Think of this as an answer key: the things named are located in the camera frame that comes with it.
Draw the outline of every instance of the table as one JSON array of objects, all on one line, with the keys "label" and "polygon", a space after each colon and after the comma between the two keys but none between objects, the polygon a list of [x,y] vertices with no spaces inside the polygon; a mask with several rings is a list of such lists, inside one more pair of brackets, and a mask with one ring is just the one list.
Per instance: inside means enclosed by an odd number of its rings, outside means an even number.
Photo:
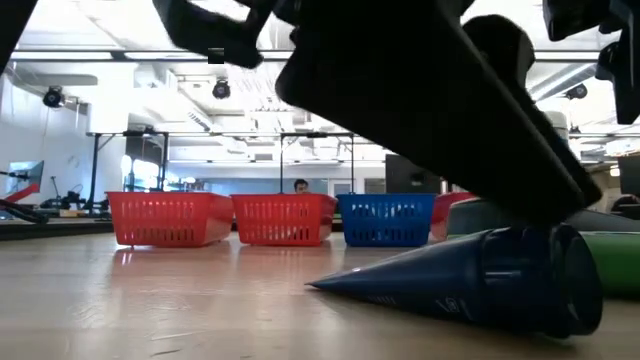
[{"label": "table", "polygon": [[637,359],[640,305],[607,301],[593,336],[555,342],[310,291],[406,249],[117,248],[111,234],[0,243],[3,360]]}]

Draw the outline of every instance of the person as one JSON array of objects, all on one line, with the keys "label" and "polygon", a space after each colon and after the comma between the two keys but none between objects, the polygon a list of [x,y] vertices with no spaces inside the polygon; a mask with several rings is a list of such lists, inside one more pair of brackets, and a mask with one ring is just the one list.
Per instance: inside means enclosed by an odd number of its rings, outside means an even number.
[{"label": "person", "polygon": [[296,191],[296,194],[308,194],[309,183],[307,180],[298,179],[293,183],[293,189]]}]

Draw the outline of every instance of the ceiling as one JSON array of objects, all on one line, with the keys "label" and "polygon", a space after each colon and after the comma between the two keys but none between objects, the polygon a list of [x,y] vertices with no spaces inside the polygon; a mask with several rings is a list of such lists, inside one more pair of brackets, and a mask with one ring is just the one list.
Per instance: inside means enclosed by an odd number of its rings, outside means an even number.
[{"label": "ceiling", "polygon": [[[224,13],[232,18],[243,19],[247,8],[233,0],[192,0],[198,6]],[[552,43],[546,36],[542,17],[542,0],[477,0],[463,17],[497,12],[504,15],[527,31],[537,50],[599,50],[616,36],[602,36],[597,31],[577,34],[563,42]],[[258,47],[263,50],[291,50],[289,41],[291,26],[274,17],[270,18],[258,39]],[[120,50],[171,50],[175,47],[168,39],[162,24],[153,9],[151,0],[40,0],[27,29],[20,39],[20,50],[70,49],[77,51],[120,49]],[[48,64],[20,63],[15,73],[24,78],[40,79],[30,84],[32,90],[46,88],[45,75],[62,74],[104,77],[109,72],[109,64]],[[228,65],[207,65],[206,63],[145,64],[136,69],[136,85],[130,102],[130,124],[153,125],[159,130],[185,132],[202,131],[203,126],[214,131],[225,132],[300,132],[329,131],[342,132],[328,121],[293,109],[275,95],[274,82],[283,63],[267,62],[255,70],[246,70]],[[570,68],[571,64],[536,63],[529,72],[527,88],[533,92],[539,89],[556,91],[562,86],[575,86],[584,81],[585,71]],[[211,95],[218,78],[228,78],[231,96],[216,100]],[[568,101],[552,94],[540,102],[542,108],[560,107],[570,114],[574,126],[581,131],[596,132],[621,131],[614,120],[615,107],[608,83],[586,80],[589,95],[584,100]],[[65,91],[81,101],[93,101],[96,86],[68,85]],[[594,152],[594,145],[600,141],[579,141],[575,146],[583,146]],[[272,159],[279,157],[279,140],[273,136],[255,139],[241,137],[224,138],[174,138],[172,158],[182,160],[205,160],[217,158]],[[384,150],[372,144],[358,145],[359,160],[380,160]],[[290,160],[335,159],[351,157],[348,146],[341,146],[336,139],[297,141],[288,145],[285,156]]]}]

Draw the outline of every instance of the red object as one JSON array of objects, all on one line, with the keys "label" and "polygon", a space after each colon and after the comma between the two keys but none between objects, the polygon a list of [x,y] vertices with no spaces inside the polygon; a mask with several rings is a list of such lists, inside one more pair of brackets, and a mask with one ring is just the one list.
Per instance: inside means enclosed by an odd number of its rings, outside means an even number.
[{"label": "red object", "polygon": [[231,232],[231,198],[211,193],[109,192],[120,245],[200,247]]},{"label": "red object", "polygon": [[337,200],[323,194],[231,195],[240,241],[250,245],[319,246]]},{"label": "red object", "polygon": [[435,241],[440,242],[447,239],[447,219],[451,205],[474,199],[476,196],[469,192],[456,192],[438,195],[433,204],[433,215],[431,216],[431,235]]},{"label": "red object", "polygon": [[31,184],[29,186],[27,186],[26,188],[20,190],[20,191],[16,191],[15,193],[7,196],[5,198],[6,201],[8,202],[12,202],[15,203],[17,201],[20,201],[24,198],[26,198],[27,196],[38,192],[38,190],[40,189],[40,186],[38,184]]}]

